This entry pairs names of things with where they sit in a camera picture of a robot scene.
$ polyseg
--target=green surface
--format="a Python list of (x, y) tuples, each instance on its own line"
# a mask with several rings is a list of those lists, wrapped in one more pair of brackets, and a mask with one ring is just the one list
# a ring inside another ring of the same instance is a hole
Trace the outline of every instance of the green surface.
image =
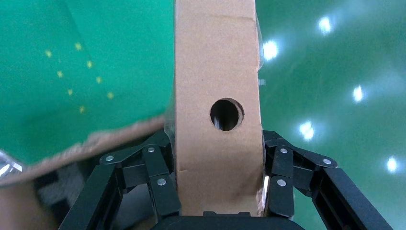
[(165, 111), (172, 1), (0, 3), (0, 149), (33, 164)]
[[(0, 148), (32, 164), (165, 110), (173, 1), (0, 3)], [(257, 0), (264, 128), (335, 159), (395, 230), (406, 216), (405, 9), (404, 0)], [(300, 193), (295, 221), (325, 229)]]
[[(335, 159), (395, 230), (406, 223), (405, 9), (404, 0), (257, 0), (263, 42), (273, 42), (259, 71), (264, 129)], [(295, 221), (325, 229), (295, 194)]]

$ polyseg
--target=bright light spot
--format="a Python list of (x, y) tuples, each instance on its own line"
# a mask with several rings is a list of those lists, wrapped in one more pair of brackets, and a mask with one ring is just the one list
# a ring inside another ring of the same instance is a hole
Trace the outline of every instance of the bright light spot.
[(394, 173), (397, 169), (396, 160), (393, 157), (389, 158), (388, 163), (386, 163), (386, 166), (388, 167), (388, 171), (390, 173)]
[(10, 165), (7, 164), (6, 166), (4, 166), (3, 168), (0, 169), (0, 176), (5, 174), (7, 172), (7, 170), (10, 168)]
[(278, 47), (274, 41), (269, 41), (264, 44), (264, 57), (266, 61), (269, 61), (278, 55)]
[(265, 208), (266, 193), (268, 191), (268, 181), (269, 181), (269, 176), (265, 176), (264, 186), (263, 186), (264, 189), (262, 190), (262, 197), (261, 197), (262, 208)]
[(13, 163), (13, 168), (17, 169), (20, 172), (23, 171), (23, 167), (17, 163)]
[(354, 98), (355, 103), (358, 103), (362, 100), (362, 88), (359, 85), (352, 91), (352, 97)]
[(305, 140), (311, 140), (313, 138), (313, 135), (315, 134), (311, 121), (307, 121), (306, 123), (301, 124), (299, 130)]
[(320, 29), (323, 35), (327, 35), (331, 32), (330, 19), (328, 17), (322, 17), (318, 21), (318, 28)]

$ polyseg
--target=green board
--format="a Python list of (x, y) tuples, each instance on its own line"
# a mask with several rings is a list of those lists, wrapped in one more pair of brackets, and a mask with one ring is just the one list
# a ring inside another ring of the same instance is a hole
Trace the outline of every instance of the green board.
[(172, 1), (1, 1), (0, 15), (0, 149), (23, 163), (165, 111)]

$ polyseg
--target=black metal bracket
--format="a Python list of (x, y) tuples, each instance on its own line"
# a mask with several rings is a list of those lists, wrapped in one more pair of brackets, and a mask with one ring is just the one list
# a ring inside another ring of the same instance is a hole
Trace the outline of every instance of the black metal bracket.
[(111, 229), (123, 195), (141, 184), (148, 184), (158, 221), (180, 215), (171, 172), (173, 156), (163, 131), (139, 146), (102, 156), (59, 229)]
[(295, 187), (312, 198), (329, 230), (392, 229), (332, 158), (297, 148), (276, 132), (263, 131), (263, 135), (270, 177), (267, 216), (293, 216)]
[(175, 168), (171, 145), (159, 131), (139, 146), (102, 156), (59, 229), (110, 229), (123, 195), (140, 184), (148, 184), (158, 222), (154, 230), (303, 230), (291, 221), (293, 188), (312, 198), (328, 230), (392, 229), (333, 159), (297, 148), (273, 131), (263, 131), (263, 137), (269, 176), (265, 217), (244, 212), (180, 216), (169, 176)]

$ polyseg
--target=circular hole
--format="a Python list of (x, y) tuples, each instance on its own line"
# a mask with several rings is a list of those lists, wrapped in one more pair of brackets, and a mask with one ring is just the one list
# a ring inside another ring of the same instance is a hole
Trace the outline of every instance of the circular hole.
[(244, 118), (240, 103), (231, 98), (218, 100), (210, 110), (213, 125), (222, 131), (230, 131), (239, 126)]

